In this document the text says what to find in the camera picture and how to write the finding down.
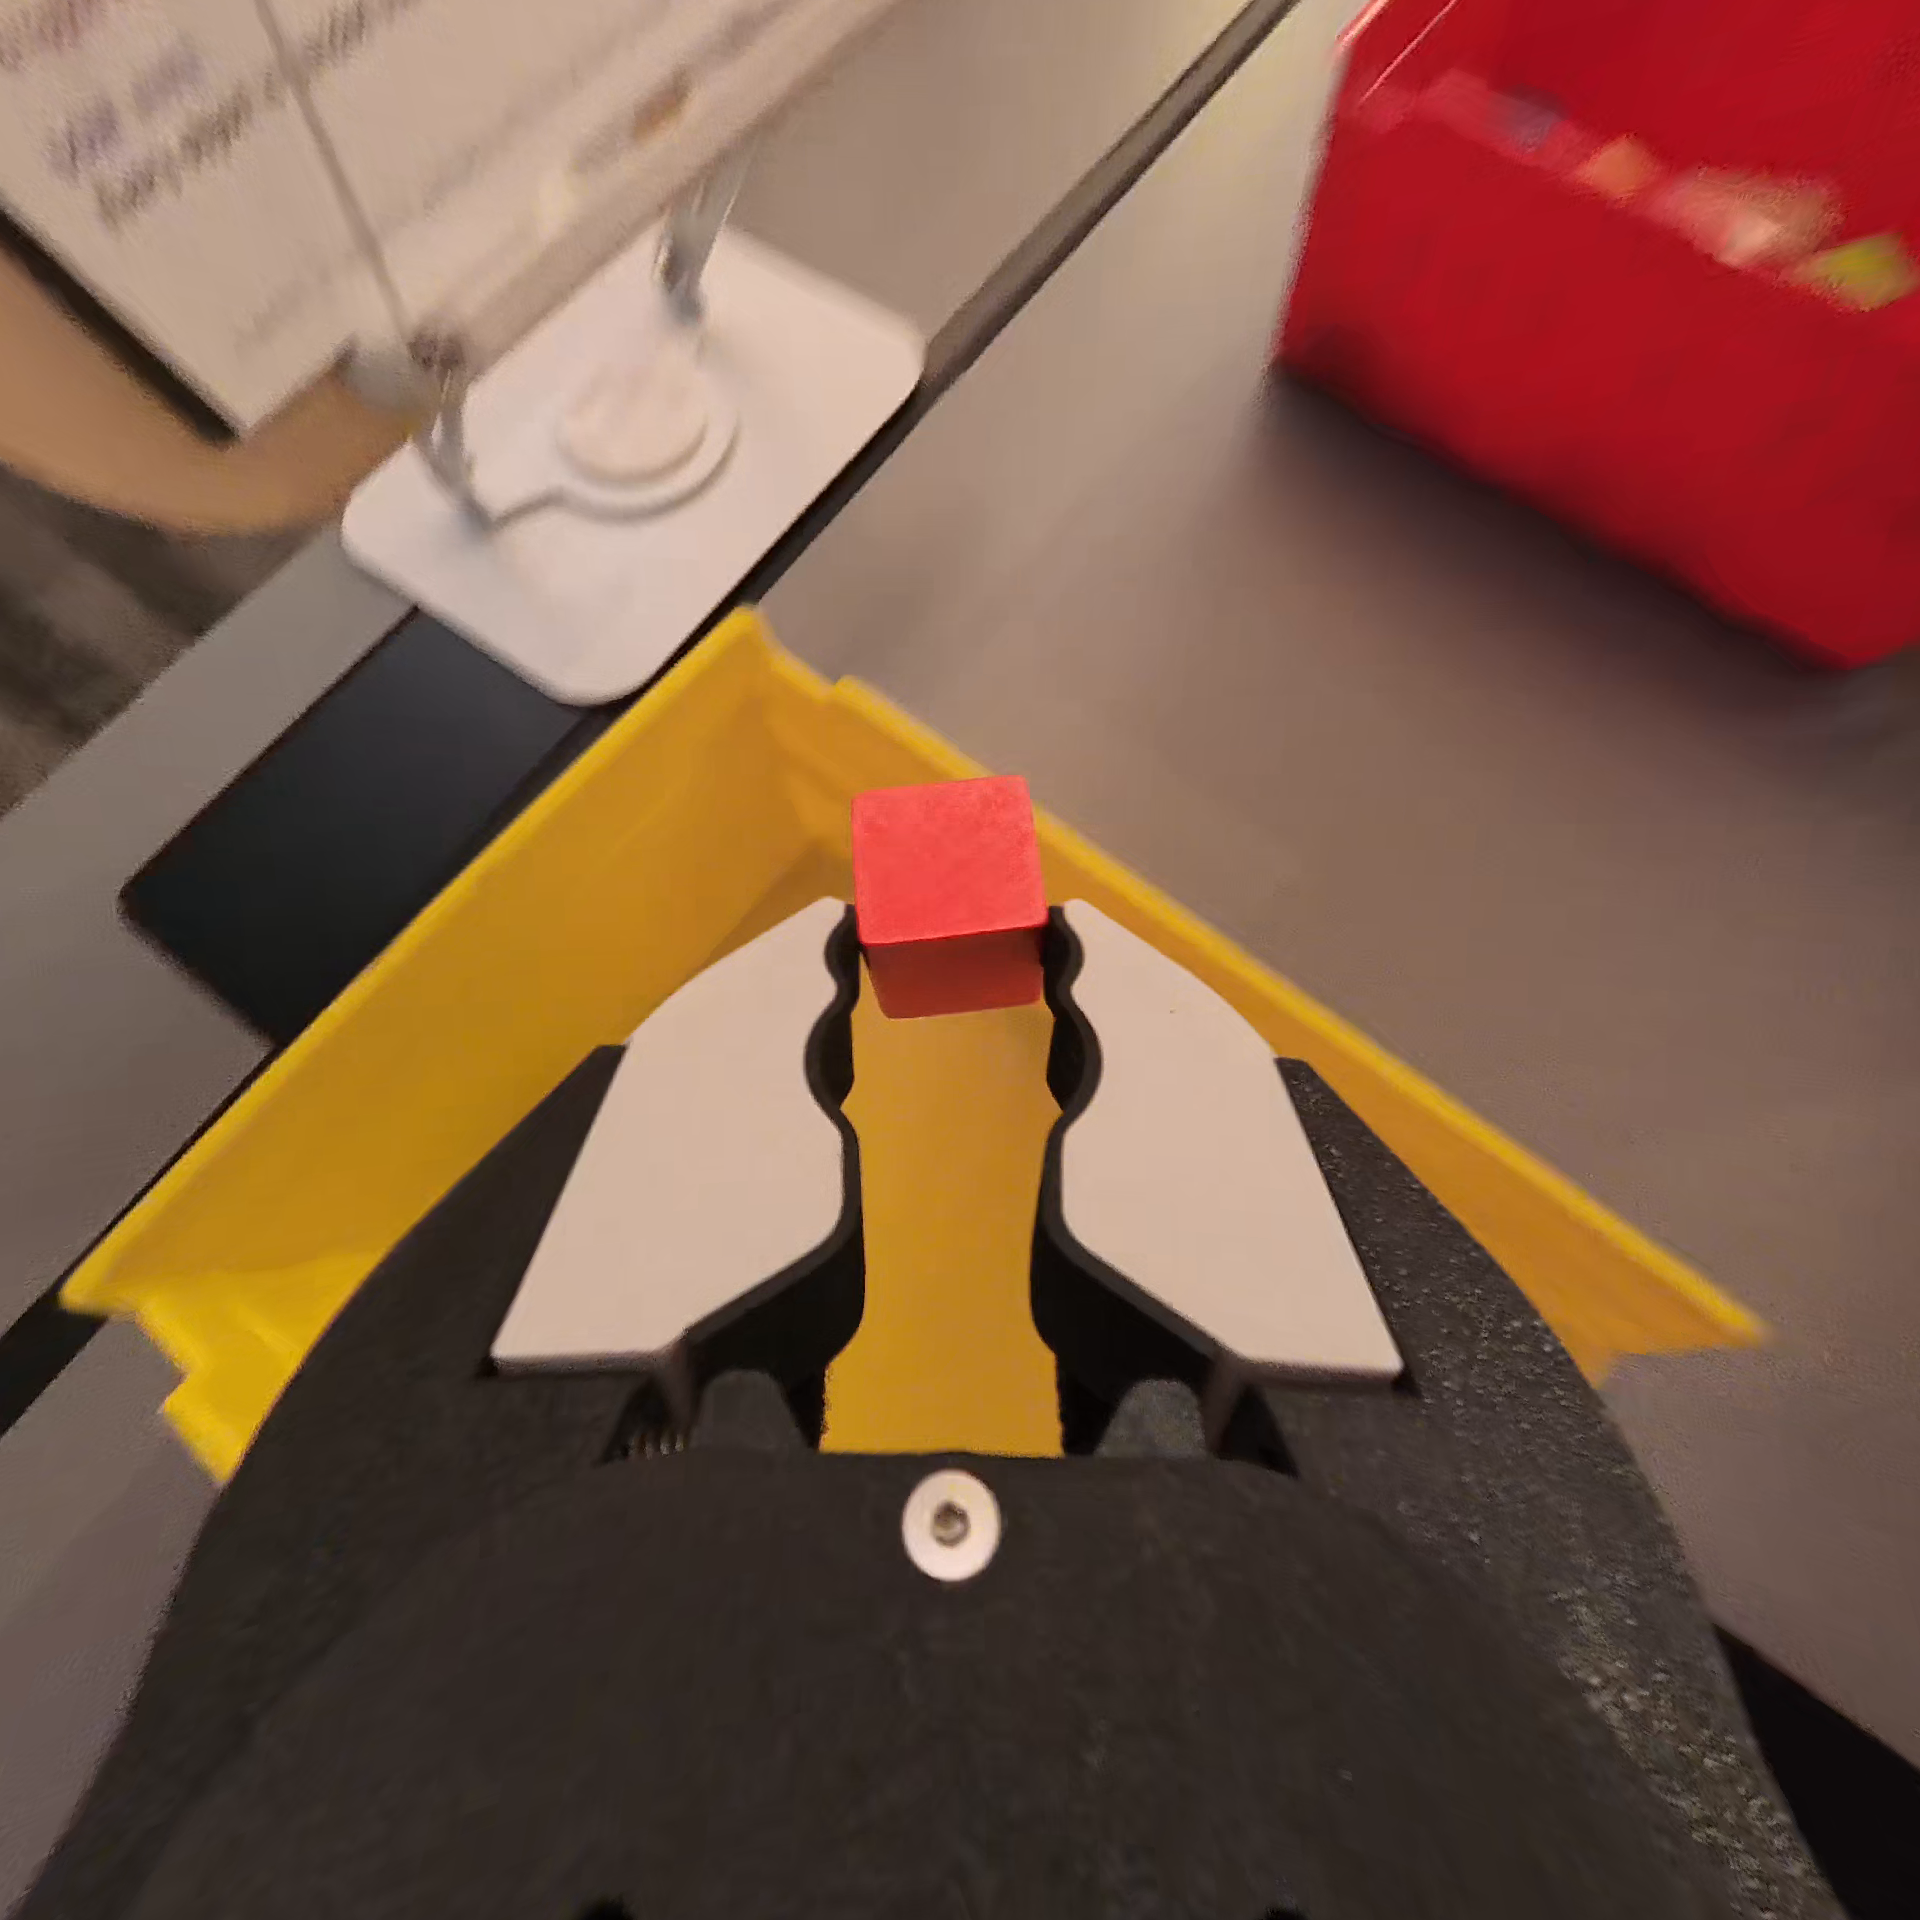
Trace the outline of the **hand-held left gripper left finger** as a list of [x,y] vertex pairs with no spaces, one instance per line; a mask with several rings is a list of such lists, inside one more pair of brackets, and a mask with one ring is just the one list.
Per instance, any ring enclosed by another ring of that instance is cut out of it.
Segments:
[[714,961],[628,1034],[494,1334],[498,1372],[812,1377],[866,1308],[843,899]]

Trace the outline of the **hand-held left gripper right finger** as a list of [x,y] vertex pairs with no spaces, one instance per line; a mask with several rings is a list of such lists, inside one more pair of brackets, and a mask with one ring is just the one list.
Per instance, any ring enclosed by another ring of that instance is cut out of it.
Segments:
[[1083,1385],[1392,1385],[1405,1357],[1267,1039],[1089,899],[1053,912],[1036,1327]]

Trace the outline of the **yellow plastic bin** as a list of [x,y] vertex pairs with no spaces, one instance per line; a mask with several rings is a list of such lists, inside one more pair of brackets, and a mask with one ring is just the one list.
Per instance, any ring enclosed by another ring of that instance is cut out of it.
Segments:
[[[977,765],[876,688],[730,613],[210,1119],[60,1284],[175,1366],[165,1418],[232,1478],[371,1265],[595,1044],[817,893],[848,893],[857,789]],[[1478,1240],[1588,1382],[1749,1350],[1765,1324],[1059,818],[1055,893],[1216,990]]]

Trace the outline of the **red wooden block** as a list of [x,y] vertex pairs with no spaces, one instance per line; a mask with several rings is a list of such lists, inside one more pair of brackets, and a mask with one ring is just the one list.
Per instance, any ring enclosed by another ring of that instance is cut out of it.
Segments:
[[889,1020],[1045,1000],[1049,899],[1023,778],[863,789],[850,857],[860,948]]

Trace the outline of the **red plastic bin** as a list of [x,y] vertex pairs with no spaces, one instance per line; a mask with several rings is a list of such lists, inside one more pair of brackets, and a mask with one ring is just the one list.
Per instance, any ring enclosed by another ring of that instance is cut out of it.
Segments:
[[1918,648],[1915,2],[1360,2],[1278,370],[1806,661]]

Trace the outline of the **instruction sheet on wooden board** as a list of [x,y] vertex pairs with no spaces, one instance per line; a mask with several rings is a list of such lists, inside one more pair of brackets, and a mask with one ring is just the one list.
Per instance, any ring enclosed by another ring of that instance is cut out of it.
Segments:
[[53,494],[171,533],[286,533],[332,518],[409,429],[327,377],[253,436],[208,442],[2,263],[2,466]]

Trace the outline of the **printed instruction sheet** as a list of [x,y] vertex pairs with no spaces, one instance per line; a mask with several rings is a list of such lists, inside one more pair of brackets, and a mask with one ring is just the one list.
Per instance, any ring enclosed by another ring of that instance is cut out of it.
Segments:
[[227,433],[490,360],[886,2],[7,2],[2,218]]

